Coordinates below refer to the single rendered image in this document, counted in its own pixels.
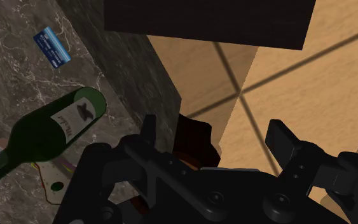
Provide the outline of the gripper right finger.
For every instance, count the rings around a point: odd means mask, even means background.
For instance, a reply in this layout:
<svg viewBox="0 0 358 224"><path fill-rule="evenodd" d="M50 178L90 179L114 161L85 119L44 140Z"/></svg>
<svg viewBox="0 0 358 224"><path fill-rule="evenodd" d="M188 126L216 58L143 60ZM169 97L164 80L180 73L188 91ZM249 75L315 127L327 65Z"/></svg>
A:
<svg viewBox="0 0 358 224"><path fill-rule="evenodd" d="M263 198L262 224L358 224L358 153L329 155L278 119L265 143L282 171Z"/></svg>

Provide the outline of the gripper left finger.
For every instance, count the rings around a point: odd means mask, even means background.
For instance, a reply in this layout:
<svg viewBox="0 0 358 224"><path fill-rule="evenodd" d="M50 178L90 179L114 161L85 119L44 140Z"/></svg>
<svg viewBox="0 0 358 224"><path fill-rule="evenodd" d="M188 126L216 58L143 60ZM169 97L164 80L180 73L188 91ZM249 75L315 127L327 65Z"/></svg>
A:
<svg viewBox="0 0 358 224"><path fill-rule="evenodd" d="M89 144L83 151L53 224L172 224L152 214L143 168L124 147L133 143L144 151L153 150L156 116L146 115L140 134L121 138L116 147L107 143Z"/></svg>

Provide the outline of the white board with round hole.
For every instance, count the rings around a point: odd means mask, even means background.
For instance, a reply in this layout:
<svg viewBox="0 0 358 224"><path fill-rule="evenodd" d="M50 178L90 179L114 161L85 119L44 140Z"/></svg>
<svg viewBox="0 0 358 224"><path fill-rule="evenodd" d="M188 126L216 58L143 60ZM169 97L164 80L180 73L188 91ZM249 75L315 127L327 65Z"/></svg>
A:
<svg viewBox="0 0 358 224"><path fill-rule="evenodd" d="M31 165L38 170L46 201L60 205L76 167L63 156Z"/></svg>

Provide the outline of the dark green wine bottle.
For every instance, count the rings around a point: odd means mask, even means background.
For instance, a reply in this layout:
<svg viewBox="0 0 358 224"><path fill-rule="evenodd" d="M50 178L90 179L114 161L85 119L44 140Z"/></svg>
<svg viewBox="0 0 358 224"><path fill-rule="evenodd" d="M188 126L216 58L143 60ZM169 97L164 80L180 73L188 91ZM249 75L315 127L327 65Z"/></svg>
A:
<svg viewBox="0 0 358 224"><path fill-rule="evenodd" d="M81 87L24 115L0 151L0 179L23 163L61 155L104 115L107 102L93 87Z"/></svg>

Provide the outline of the dark brown rounded thing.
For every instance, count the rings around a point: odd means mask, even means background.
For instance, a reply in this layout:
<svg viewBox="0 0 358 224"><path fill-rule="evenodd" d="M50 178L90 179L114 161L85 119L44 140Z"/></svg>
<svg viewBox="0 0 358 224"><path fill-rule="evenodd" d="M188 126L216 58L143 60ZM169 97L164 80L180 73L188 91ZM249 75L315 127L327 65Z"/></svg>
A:
<svg viewBox="0 0 358 224"><path fill-rule="evenodd" d="M221 157L211 143L212 127L179 115L172 154L193 169L217 167Z"/></svg>

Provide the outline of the blue card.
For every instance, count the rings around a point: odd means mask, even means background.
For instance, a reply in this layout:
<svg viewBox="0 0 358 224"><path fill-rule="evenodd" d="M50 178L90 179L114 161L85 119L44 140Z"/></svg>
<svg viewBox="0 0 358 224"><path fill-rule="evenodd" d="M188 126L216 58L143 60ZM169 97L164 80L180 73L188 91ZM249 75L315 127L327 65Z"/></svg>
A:
<svg viewBox="0 0 358 224"><path fill-rule="evenodd" d="M55 69L71 60L67 50L63 47L62 43L50 27L46 27L33 36L33 40Z"/></svg>

